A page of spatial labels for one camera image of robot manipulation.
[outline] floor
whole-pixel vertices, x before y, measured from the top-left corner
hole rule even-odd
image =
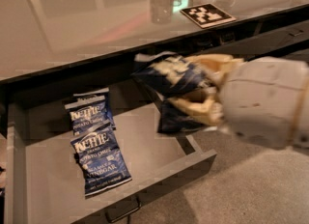
[[[194,137],[204,151],[217,151],[211,171],[142,207],[132,224],[308,223],[308,150],[275,151],[218,131]]]

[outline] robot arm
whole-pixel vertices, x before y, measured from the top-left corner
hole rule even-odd
[[[265,57],[243,63],[229,55],[186,59],[205,69],[216,91],[204,90],[197,101],[192,95],[169,98],[183,112],[209,126],[225,122],[251,143],[277,149],[309,147],[305,62]]]

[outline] countertop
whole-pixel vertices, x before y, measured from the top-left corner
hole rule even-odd
[[[197,33],[180,9],[206,3],[240,22],[309,0],[0,0],[0,81]]]

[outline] kettle chips bag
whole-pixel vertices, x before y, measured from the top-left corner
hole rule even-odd
[[[113,129],[116,129],[116,125],[115,125],[113,115],[112,115],[112,110],[109,105],[109,88],[98,89],[95,91],[86,92],[82,94],[74,94],[73,96],[76,98],[77,101],[83,101],[86,99],[92,99],[92,98],[104,96],[105,97],[104,111],[106,112],[106,117],[109,119],[110,124],[112,125]]]
[[[176,133],[198,130],[205,125],[183,113],[168,98],[186,95],[212,86],[207,74],[196,64],[170,51],[156,55],[137,54],[132,74],[138,81],[163,95],[157,132]]]
[[[67,104],[65,108],[70,112],[74,135],[82,134],[91,126],[108,120],[105,111],[105,96],[83,99]]]
[[[110,121],[97,124],[70,142],[85,178],[85,195],[131,181]]]

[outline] drawer front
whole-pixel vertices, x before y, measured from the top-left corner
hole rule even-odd
[[[135,194],[126,197],[104,210],[96,211],[73,223],[107,224],[117,222],[118,220],[129,216],[131,213],[142,210],[143,206],[155,201],[159,197],[205,176],[209,172],[215,157],[216,152],[210,150],[199,156],[197,154],[191,154],[187,158],[180,159],[176,163],[168,166],[170,167],[170,170],[164,168],[161,172],[158,172],[157,175],[154,175],[153,180],[145,182],[144,185],[138,185],[134,190],[136,191]]]
[[[309,40],[309,20],[266,32],[253,38],[227,43],[199,52],[199,54],[225,53],[250,59],[306,40]]]
[[[6,223],[96,223],[106,222],[106,213],[115,220],[138,207],[136,198],[146,205],[208,173],[215,151],[203,153],[191,136],[158,134],[159,111],[138,84],[109,87],[115,134],[132,181],[85,198],[64,100],[31,108],[13,102]]]

